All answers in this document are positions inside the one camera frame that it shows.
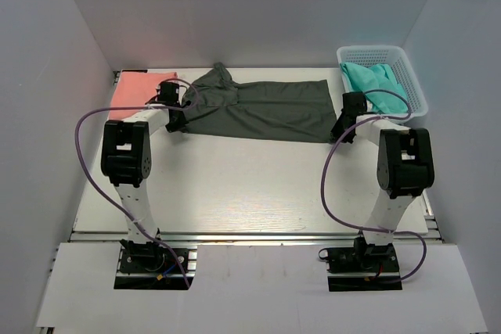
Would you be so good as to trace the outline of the dark grey t-shirt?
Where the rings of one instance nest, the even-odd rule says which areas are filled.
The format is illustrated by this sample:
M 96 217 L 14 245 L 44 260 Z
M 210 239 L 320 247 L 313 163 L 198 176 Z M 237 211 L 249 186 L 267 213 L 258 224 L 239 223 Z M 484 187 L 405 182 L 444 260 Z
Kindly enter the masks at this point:
M 237 83 L 220 63 L 170 111 L 170 132 L 287 142 L 328 143 L 337 121 L 326 80 Z

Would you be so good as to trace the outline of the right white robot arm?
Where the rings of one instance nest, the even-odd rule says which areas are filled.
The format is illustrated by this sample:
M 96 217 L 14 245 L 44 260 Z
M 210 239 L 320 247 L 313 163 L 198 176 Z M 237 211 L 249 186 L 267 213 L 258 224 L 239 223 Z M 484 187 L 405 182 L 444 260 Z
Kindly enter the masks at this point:
M 365 241 L 353 251 L 355 264 L 369 271 L 382 260 L 382 253 L 393 242 L 403 214 L 423 191 L 434 183 L 434 162 L 427 129 L 403 125 L 412 109 L 401 95 L 386 89 L 373 89 L 370 94 L 394 96 L 406 107 L 397 114 L 368 111 L 367 94 L 347 92 L 342 95 L 341 115 L 330 137 L 334 147 L 352 143 L 356 136 L 378 147 L 377 182 L 379 195 L 369 219 L 357 229 Z

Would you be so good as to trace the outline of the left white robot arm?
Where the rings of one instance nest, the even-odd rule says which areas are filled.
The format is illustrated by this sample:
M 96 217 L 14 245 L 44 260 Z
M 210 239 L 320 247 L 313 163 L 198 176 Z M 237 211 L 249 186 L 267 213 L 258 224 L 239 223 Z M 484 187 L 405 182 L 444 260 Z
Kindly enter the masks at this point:
M 151 94 L 119 95 L 112 100 L 104 126 L 101 171 L 109 178 L 125 210 L 128 241 L 146 244 L 138 259 L 150 271 L 164 265 L 166 254 L 161 247 L 149 243 L 160 238 L 146 184 L 153 167 L 150 139 L 160 129 L 176 132 L 185 127 L 183 110 L 191 102 L 183 102 L 181 95 L 182 89 L 187 88 L 187 82 L 168 78 L 154 85 Z

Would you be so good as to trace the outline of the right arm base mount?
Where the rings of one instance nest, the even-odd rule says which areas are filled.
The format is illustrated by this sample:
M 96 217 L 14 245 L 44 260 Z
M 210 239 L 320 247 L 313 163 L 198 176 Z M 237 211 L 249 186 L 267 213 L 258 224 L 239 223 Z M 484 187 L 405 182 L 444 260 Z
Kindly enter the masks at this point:
M 382 292 L 402 289 L 400 268 L 392 244 L 375 246 L 359 236 L 349 247 L 322 248 L 329 291 Z

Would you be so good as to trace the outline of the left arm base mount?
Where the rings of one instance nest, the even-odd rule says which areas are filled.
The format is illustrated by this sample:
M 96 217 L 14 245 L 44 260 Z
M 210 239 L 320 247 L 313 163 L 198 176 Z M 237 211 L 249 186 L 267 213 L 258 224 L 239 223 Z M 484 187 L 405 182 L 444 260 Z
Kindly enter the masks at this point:
M 196 249 L 174 248 L 173 255 L 155 242 L 121 240 L 121 251 L 114 279 L 116 290 L 182 291 L 191 284 L 196 270 Z

